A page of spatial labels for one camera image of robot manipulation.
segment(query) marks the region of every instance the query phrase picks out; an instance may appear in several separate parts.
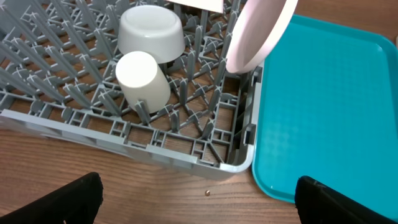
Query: white bowl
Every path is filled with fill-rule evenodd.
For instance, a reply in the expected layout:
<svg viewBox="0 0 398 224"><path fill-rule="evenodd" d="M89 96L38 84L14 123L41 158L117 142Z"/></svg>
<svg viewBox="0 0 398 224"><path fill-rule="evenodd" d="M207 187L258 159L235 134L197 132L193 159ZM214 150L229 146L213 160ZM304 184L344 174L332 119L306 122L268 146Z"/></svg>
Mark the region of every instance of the white bowl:
<svg viewBox="0 0 398 224"><path fill-rule="evenodd" d="M121 16L118 48L124 55L143 51L157 63L171 62L185 50L181 20L164 7L132 7Z"/></svg>
<svg viewBox="0 0 398 224"><path fill-rule="evenodd" d="M298 0L248 0L232 31L226 55L230 73L255 69L285 32Z"/></svg>
<svg viewBox="0 0 398 224"><path fill-rule="evenodd" d="M145 101L150 113L162 109L170 98L170 86L155 59L145 52L124 55L116 65L116 78L130 107Z"/></svg>

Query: gray plastic dish rack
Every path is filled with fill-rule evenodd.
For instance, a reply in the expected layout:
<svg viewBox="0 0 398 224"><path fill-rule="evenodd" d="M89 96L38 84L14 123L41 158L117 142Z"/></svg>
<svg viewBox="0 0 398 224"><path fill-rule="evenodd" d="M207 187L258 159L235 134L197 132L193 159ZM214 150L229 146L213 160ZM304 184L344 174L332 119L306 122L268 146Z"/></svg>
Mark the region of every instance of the gray plastic dish rack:
<svg viewBox="0 0 398 224"><path fill-rule="evenodd" d="M243 75L225 69L240 1L226 0L224 14L196 16L163 0L44 3L30 1L21 18L0 8L8 18L0 26L14 25L0 42L2 126L209 179L251 165L262 68ZM143 4L180 16L187 46L176 61L160 65L172 97L155 114L141 101L132 110L115 78L120 15Z"/></svg>

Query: white paper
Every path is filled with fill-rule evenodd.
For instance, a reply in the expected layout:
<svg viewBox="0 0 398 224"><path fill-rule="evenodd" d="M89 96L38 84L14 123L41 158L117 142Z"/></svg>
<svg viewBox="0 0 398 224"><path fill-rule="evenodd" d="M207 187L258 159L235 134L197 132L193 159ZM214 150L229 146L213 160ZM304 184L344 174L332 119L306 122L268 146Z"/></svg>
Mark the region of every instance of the white paper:
<svg viewBox="0 0 398 224"><path fill-rule="evenodd" d="M197 7L213 12L224 12L224 0L168 0L186 6Z"/></svg>

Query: rack tine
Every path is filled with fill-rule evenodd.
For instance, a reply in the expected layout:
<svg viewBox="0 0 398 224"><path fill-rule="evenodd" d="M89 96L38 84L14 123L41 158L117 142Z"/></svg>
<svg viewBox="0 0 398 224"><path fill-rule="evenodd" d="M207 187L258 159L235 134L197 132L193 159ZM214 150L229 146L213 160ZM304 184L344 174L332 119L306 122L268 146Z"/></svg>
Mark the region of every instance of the rack tine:
<svg viewBox="0 0 398 224"><path fill-rule="evenodd" d="M170 122L172 125L172 131L174 133L179 132L180 131L180 111L173 110L173 112L170 114Z"/></svg>
<svg viewBox="0 0 398 224"><path fill-rule="evenodd" d="M26 39L34 43L37 40L36 35L12 12L10 12L7 6L1 5L0 10L3 14L7 15L7 17L14 23L14 25L26 36Z"/></svg>
<svg viewBox="0 0 398 224"><path fill-rule="evenodd" d="M121 15L130 8L129 0L117 0L116 11Z"/></svg>
<svg viewBox="0 0 398 224"><path fill-rule="evenodd" d="M111 22L114 33L116 35L119 35L119 19L118 19L118 15L116 14L116 10L115 10L114 6L111 6L111 5L106 6L106 13Z"/></svg>
<svg viewBox="0 0 398 224"><path fill-rule="evenodd" d="M114 102L114 100L111 98L111 96L107 93L101 93L98 97L100 102L104 104L105 108L111 112L111 114L120 116L122 114L122 111L120 108L117 106L117 104Z"/></svg>
<svg viewBox="0 0 398 224"><path fill-rule="evenodd" d="M238 11L241 5L241 0L234 0L231 6L231 11Z"/></svg>
<svg viewBox="0 0 398 224"><path fill-rule="evenodd" d="M223 81L225 68L226 68L226 59L224 58L223 60L221 60L220 64L218 65L217 77L214 80L215 86L219 86Z"/></svg>
<svg viewBox="0 0 398 224"><path fill-rule="evenodd" d="M157 0L157 5L160 7L164 7L164 0Z"/></svg>
<svg viewBox="0 0 398 224"><path fill-rule="evenodd" d="M79 48L80 52L89 55L89 48L87 47L83 39L79 36L72 23L70 21L64 21L62 22L62 27L68 33L70 40L76 45L76 47Z"/></svg>
<svg viewBox="0 0 398 224"><path fill-rule="evenodd" d="M206 34L208 17L209 17L209 11L202 10L201 11L201 18L200 18L200 25L203 28L202 36L205 36L205 34Z"/></svg>
<svg viewBox="0 0 398 224"><path fill-rule="evenodd" d="M147 109L147 106L144 101L139 100L135 105L134 105L137 114L139 118L141 119L142 123L144 125L147 125L150 123L150 115Z"/></svg>
<svg viewBox="0 0 398 224"><path fill-rule="evenodd" d="M0 41L0 50L10 61L20 64L24 61L15 51L11 50L8 45Z"/></svg>
<svg viewBox="0 0 398 224"><path fill-rule="evenodd" d="M47 96L59 101L63 102L65 97L61 95L61 93L58 92L54 86L52 86L49 82L43 81L41 78L39 78L37 75L32 75L30 76L27 81L35 86L36 88L40 89L44 94Z"/></svg>
<svg viewBox="0 0 398 224"><path fill-rule="evenodd" d="M195 58L196 58L196 53L195 51L192 50L188 54L187 78L189 82L193 80L193 75L195 73Z"/></svg>
<svg viewBox="0 0 398 224"><path fill-rule="evenodd" d="M238 20L238 11L232 11L231 14L229 15L229 21L228 21L228 26L226 27L226 33L232 33L235 23Z"/></svg>
<svg viewBox="0 0 398 224"><path fill-rule="evenodd" d="M180 104L186 105L188 100L188 82L187 79L183 79L180 82Z"/></svg>
<svg viewBox="0 0 398 224"><path fill-rule="evenodd" d="M203 27L197 26L197 29L195 31L195 52L196 52L195 61L197 61L199 57L202 39L203 39Z"/></svg>
<svg viewBox="0 0 398 224"><path fill-rule="evenodd" d="M176 15L182 19L182 13L181 13L181 5L174 3L174 12L176 13Z"/></svg>
<svg viewBox="0 0 398 224"><path fill-rule="evenodd" d="M33 113L40 113L42 108L44 106L44 102L41 100L35 100L33 103L30 105L30 110Z"/></svg>
<svg viewBox="0 0 398 224"><path fill-rule="evenodd" d="M209 119L206 123L205 128L203 129L203 134L201 137L203 139L209 139L215 127L215 121L213 119Z"/></svg>
<svg viewBox="0 0 398 224"><path fill-rule="evenodd" d="M220 163L224 163L223 158L221 158L220 154L218 153L218 151L215 149L214 145L211 142L209 142L209 148L210 151L213 153L213 155L216 157L217 161Z"/></svg>
<svg viewBox="0 0 398 224"><path fill-rule="evenodd" d="M193 93L194 97L205 96L206 95L206 91L209 89L209 86L207 86L207 85L205 85L205 86L197 85L195 87L197 89Z"/></svg>
<svg viewBox="0 0 398 224"><path fill-rule="evenodd" d="M72 84L66 84L63 87L66 93L68 93L78 104L82 105L82 107L90 109L92 104L88 100L88 98L75 86Z"/></svg>
<svg viewBox="0 0 398 224"><path fill-rule="evenodd" d="M84 21L87 22L88 26L91 29L96 29L97 23L93 14L90 12L90 8L88 7L87 2L85 0L76 0L76 3L81 10L81 13L83 14Z"/></svg>
<svg viewBox="0 0 398 224"><path fill-rule="evenodd" d="M29 86L23 79L18 75L11 75L9 72L5 71L5 69L0 67L0 76L1 79L5 82L10 83L13 87L17 88L24 93L34 96L36 95L36 90Z"/></svg>
<svg viewBox="0 0 398 224"><path fill-rule="evenodd" d="M5 81L1 80L1 79L0 79L0 88L2 88L2 89L6 89L7 88L7 83Z"/></svg>
<svg viewBox="0 0 398 224"><path fill-rule="evenodd" d="M105 12L106 10L106 1L105 0L92 0L93 5L96 5L99 7L99 10L101 12Z"/></svg>
<svg viewBox="0 0 398 224"><path fill-rule="evenodd" d="M229 45L231 44L232 33L229 33L224 38L223 49L221 50L220 58L226 58L226 54L228 53Z"/></svg>
<svg viewBox="0 0 398 224"><path fill-rule="evenodd" d="M209 103L209 111L213 112L216 107L218 102L220 101L221 98L221 87L218 86L213 92L213 96L211 97L210 103Z"/></svg>
<svg viewBox="0 0 398 224"><path fill-rule="evenodd" d="M101 29L95 29L94 35L97 38L97 47L105 54L108 60L113 59L113 51L111 44L107 37L105 37L104 32Z"/></svg>
<svg viewBox="0 0 398 224"><path fill-rule="evenodd" d="M24 55L28 56L28 58L33 61L37 66L39 66L43 71L50 70L50 65L31 47L29 47L23 40L20 38L14 38L12 44L16 46Z"/></svg>
<svg viewBox="0 0 398 224"><path fill-rule="evenodd" d="M53 46L47 47L45 51L51 56L52 59L58 64L58 66L66 71L69 76L76 78L78 72L73 68L69 61Z"/></svg>
<svg viewBox="0 0 398 224"><path fill-rule="evenodd" d="M59 17L61 17L64 21L73 22L72 18L69 15L69 12L65 8L65 6L62 4L62 2L63 1L61 1L61 0L51 0L51 3L55 7L57 15Z"/></svg>
<svg viewBox="0 0 398 224"><path fill-rule="evenodd" d="M32 13L30 18L37 25L37 27L43 32L43 34L51 41L51 43L57 48L63 47L63 42L59 39L58 35L49 27L49 24L43 19L38 13Z"/></svg>
<svg viewBox="0 0 398 224"><path fill-rule="evenodd" d="M80 62L84 65L86 72L88 72L97 83L102 83L103 77L98 68L94 65L93 61L90 59L90 56L80 56Z"/></svg>
<svg viewBox="0 0 398 224"><path fill-rule="evenodd" d="M49 15L46 13L42 5L39 3L38 0L31 0L31 5L33 10L40 15L45 21L49 18Z"/></svg>
<svg viewBox="0 0 398 224"><path fill-rule="evenodd" d="M72 117L73 114L73 109L70 107L66 107L65 109L63 109L62 114L61 114L61 118L64 121L69 121L69 119Z"/></svg>
<svg viewBox="0 0 398 224"><path fill-rule="evenodd" d="M200 73L206 73L206 72L211 73L211 69L213 69L213 67L214 67L214 63L213 62L205 62L201 66L199 72Z"/></svg>

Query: white plastic cup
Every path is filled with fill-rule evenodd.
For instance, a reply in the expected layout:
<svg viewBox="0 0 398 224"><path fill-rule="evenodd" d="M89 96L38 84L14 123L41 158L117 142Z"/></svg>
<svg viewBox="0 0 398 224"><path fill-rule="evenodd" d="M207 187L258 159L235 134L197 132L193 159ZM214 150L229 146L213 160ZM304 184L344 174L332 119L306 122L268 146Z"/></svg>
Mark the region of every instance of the white plastic cup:
<svg viewBox="0 0 398 224"><path fill-rule="evenodd" d="M132 7L120 18L118 48L124 55L143 51L157 63L171 62L185 50L181 20L164 7Z"/></svg>
<svg viewBox="0 0 398 224"><path fill-rule="evenodd" d="M116 78L130 107L145 101L150 113L162 109L170 98L170 86L155 59L145 52L130 52L116 65Z"/></svg>

